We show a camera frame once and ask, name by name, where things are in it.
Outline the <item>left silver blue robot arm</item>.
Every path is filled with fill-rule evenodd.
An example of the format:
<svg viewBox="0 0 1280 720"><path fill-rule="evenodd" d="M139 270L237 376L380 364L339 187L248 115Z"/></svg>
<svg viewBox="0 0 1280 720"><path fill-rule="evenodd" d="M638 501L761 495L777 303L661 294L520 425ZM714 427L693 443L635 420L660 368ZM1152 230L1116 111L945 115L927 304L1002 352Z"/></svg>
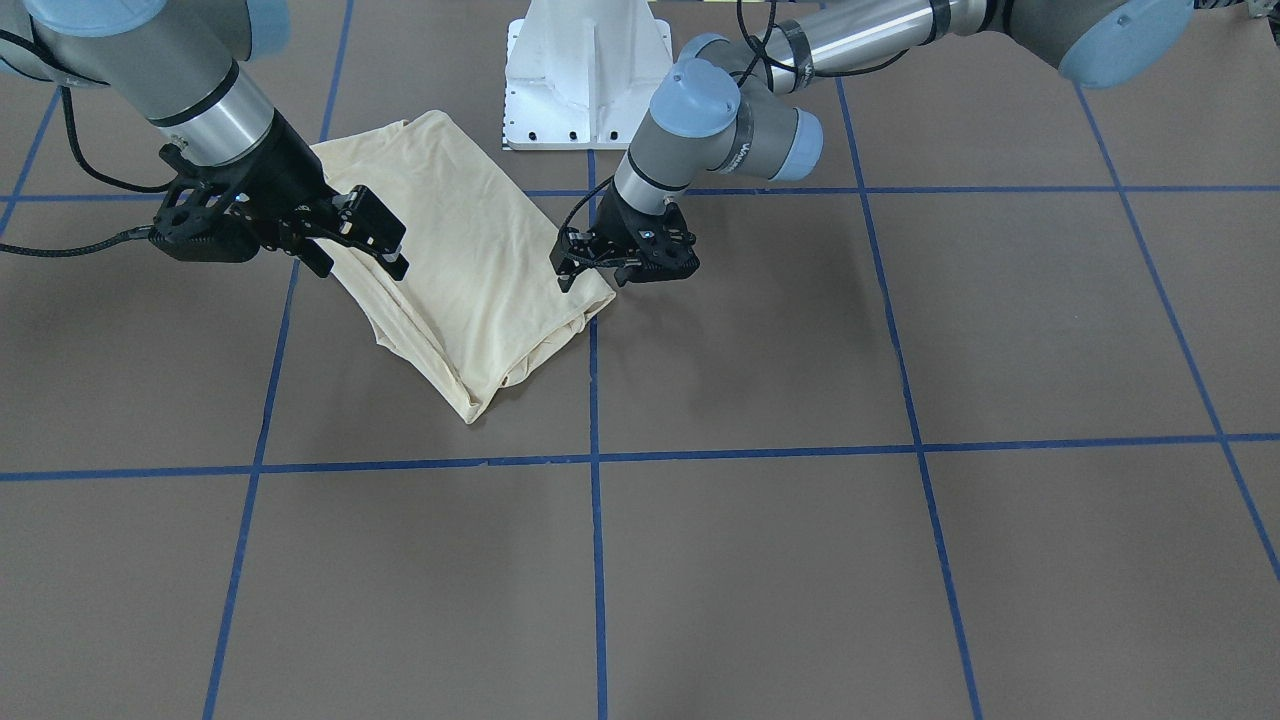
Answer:
<svg viewBox="0 0 1280 720"><path fill-rule="evenodd" d="M996 32L1084 88L1121 85L1180 38L1192 1L840 1L771 19L763 35L691 38L655 88L585 231L559 227L549 260L562 292L591 269L617 284L680 281L698 268L678 206L703 172L771 182L808 177L820 120L785 102L818 79L865 76L950 35Z"/></svg>

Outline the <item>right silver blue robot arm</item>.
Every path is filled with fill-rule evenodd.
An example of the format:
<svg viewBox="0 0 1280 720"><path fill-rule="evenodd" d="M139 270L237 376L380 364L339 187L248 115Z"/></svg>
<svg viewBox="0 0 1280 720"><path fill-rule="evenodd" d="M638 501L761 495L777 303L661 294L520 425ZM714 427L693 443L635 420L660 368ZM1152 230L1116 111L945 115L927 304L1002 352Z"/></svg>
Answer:
<svg viewBox="0 0 1280 720"><path fill-rule="evenodd" d="M326 277L330 240L392 279L410 268L403 223L367 187L342 193L312 149L244 70L289 38L283 1L5 1L3 69L61 95L73 158L84 161L70 90L118 92L164 137L174 170L154 219L113 243L147 240L183 263L244 263L262 249Z"/></svg>

